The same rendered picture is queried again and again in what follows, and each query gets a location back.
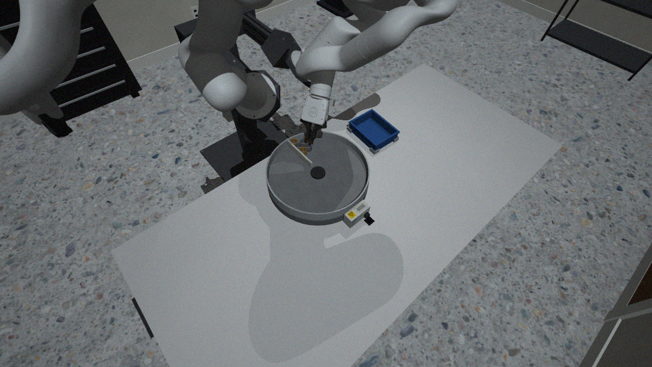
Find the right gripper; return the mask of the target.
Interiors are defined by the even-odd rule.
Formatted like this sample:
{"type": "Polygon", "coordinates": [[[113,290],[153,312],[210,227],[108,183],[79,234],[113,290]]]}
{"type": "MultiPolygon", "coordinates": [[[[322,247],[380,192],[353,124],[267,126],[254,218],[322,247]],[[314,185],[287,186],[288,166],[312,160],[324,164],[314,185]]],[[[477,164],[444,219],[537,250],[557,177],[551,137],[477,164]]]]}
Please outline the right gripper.
{"type": "Polygon", "coordinates": [[[65,137],[73,132],[72,128],[68,127],[65,122],[62,123],[59,119],[63,117],[63,112],[50,93],[36,102],[33,106],[21,111],[21,113],[26,115],[26,117],[31,119],[34,123],[44,125],[51,134],[58,138],[65,137]],[[55,125],[55,123],[52,122],[54,119],[58,124],[55,125]]]}

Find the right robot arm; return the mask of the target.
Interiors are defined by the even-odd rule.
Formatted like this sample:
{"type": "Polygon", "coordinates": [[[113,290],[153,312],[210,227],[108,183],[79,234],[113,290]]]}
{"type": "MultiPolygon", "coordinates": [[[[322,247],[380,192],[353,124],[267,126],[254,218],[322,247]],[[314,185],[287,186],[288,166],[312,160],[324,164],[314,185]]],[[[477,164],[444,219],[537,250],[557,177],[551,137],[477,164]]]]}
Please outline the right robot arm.
{"type": "MultiPolygon", "coordinates": [[[[79,51],[83,12],[95,1],[19,0],[13,45],[0,34],[0,115],[24,111],[68,76],[79,51]]],[[[277,94],[269,77],[230,66],[222,55],[237,41],[243,7],[261,9],[272,1],[199,0],[197,26],[179,45],[178,57],[217,111],[236,108],[245,118],[259,119],[274,108],[277,94]]]]}

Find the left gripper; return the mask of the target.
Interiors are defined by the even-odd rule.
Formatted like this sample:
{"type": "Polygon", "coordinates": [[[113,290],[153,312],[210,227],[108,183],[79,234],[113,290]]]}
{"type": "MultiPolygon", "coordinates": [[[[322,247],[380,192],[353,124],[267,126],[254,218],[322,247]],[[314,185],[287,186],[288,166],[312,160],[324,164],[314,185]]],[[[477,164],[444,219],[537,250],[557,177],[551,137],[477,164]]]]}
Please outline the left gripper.
{"type": "Polygon", "coordinates": [[[302,122],[307,129],[306,139],[316,139],[316,133],[318,130],[327,127],[327,114],[329,114],[328,98],[316,97],[311,94],[307,95],[300,119],[300,122],[302,122]],[[313,131],[311,130],[312,123],[315,124],[313,131]]]}

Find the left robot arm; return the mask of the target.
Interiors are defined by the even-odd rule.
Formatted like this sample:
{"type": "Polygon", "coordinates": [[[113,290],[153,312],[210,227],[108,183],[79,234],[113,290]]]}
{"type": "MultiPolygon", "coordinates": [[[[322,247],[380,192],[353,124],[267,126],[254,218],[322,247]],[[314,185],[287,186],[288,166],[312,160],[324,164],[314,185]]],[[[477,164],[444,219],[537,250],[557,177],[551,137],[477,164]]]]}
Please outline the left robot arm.
{"type": "Polygon", "coordinates": [[[291,54],[296,75],[311,82],[308,91],[316,97],[330,97],[336,71],[356,70],[393,51],[416,28],[449,18],[458,6],[458,0],[414,0],[418,6],[406,6],[410,0],[342,1],[358,19],[335,16],[307,49],[291,54]]]}

